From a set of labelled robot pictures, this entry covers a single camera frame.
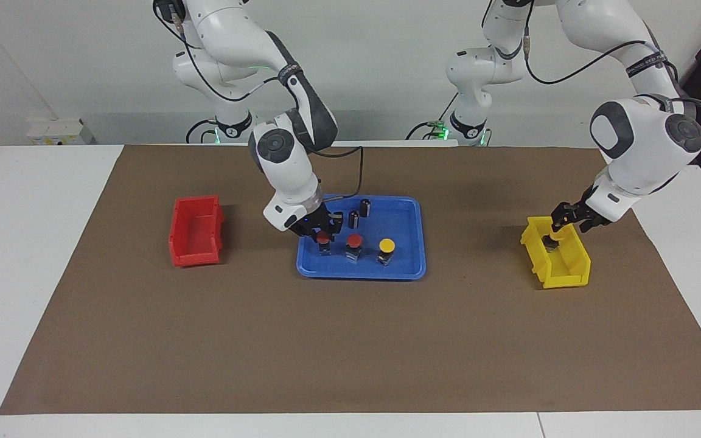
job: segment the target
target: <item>blue tray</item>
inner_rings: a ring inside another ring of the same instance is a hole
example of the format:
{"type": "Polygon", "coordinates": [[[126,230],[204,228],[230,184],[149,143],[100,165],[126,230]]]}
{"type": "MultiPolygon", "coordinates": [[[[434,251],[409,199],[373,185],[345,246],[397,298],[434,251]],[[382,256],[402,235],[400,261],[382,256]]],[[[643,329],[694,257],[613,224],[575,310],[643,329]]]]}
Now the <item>blue tray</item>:
{"type": "Polygon", "coordinates": [[[301,238],[297,253],[297,269],[304,277],[344,280],[420,280],[426,275],[424,230],[420,205],[413,198],[394,196],[356,196],[328,204],[329,211],[342,211],[345,225],[332,243],[332,255],[320,255],[318,244],[301,238]],[[369,217],[362,217],[356,230],[348,226],[348,213],[358,211],[361,200],[372,202],[369,217]],[[359,233],[364,237],[359,261],[345,257],[345,239],[359,233]],[[378,263],[378,244],[391,238],[397,251],[389,266],[378,263]]]}

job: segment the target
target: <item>bottle with yellow cap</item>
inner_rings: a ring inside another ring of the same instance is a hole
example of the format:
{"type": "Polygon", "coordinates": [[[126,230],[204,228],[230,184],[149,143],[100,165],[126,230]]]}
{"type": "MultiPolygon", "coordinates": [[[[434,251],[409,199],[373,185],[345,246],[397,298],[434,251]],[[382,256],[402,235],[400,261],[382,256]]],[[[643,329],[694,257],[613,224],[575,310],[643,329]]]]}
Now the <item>bottle with yellow cap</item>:
{"type": "Polygon", "coordinates": [[[394,256],[394,251],[397,249],[397,244],[390,238],[384,238],[380,241],[380,252],[378,253],[378,261],[383,266],[389,266],[391,259],[394,256]]]}

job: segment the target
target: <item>white table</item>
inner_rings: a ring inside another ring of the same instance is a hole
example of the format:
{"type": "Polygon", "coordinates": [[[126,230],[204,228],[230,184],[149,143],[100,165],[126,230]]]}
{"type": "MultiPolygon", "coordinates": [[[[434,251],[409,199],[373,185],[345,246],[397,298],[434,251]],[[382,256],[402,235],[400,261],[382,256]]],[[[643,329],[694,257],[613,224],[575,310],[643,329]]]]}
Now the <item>white table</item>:
{"type": "MultiPolygon", "coordinates": [[[[0,404],[121,151],[0,147],[0,404]]],[[[701,326],[701,170],[635,213],[701,326]]],[[[701,411],[0,416],[0,436],[673,437],[701,436],[701,411]]]]}

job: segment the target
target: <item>yellow cap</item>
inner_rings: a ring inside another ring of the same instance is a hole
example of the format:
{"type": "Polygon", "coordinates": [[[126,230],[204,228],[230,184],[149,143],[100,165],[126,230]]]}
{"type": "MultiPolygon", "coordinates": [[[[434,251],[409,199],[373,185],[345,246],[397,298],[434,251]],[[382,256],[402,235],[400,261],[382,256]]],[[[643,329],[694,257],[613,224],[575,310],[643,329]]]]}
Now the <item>yellow cap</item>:
{"type": "Polygon", "coordinates": [[[380,241],[380,250],[386,254],[390,254],[397,249],[397,244],[394,243],[390,238],[384,238],[380,241]]]}

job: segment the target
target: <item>small vial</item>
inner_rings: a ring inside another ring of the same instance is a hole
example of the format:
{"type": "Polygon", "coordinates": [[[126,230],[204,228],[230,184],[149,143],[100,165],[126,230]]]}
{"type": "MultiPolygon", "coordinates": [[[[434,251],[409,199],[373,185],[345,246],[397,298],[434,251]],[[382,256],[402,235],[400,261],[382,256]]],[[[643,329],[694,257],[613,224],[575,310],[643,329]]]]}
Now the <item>small vial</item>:
{"type": "Polygon", "coordinates": [[[351,211],[350,214],[348,214],[348,226],[356,230],[358,228],[358,223],[359,223],[359,215],[358,211],[351,211]]]}
{"type": "Polygon", "coordinates": [[[378,253],[378,262],[383,266],[389,266],[391,259],[394,256],[394,251],[397,249],[397,244],[390,238],[384,238],[380,241],[380,252],[378,253]]]}
{"type": "Polygon", "coordinates": [[[361,200],[361,205],[359,205],[359,214],[361,217],[369,217],[369,211],[372,208],[372,203],[369,200],[361,200]]]}
{"type": "Polygon", "coordinates": [[[331,237],[329,237],[329,233],[318,232],[318,235],[315,237],[315,240],[318,242],[318,253],[320,255],[332,255],[332,239],[331,237]]]}
{"type": "Polygon", "coordinates": [[[360,235],[349,235],[345,244],[345,256],[355,262],[361,257],[361,244],[364,239],[360,235]]]}

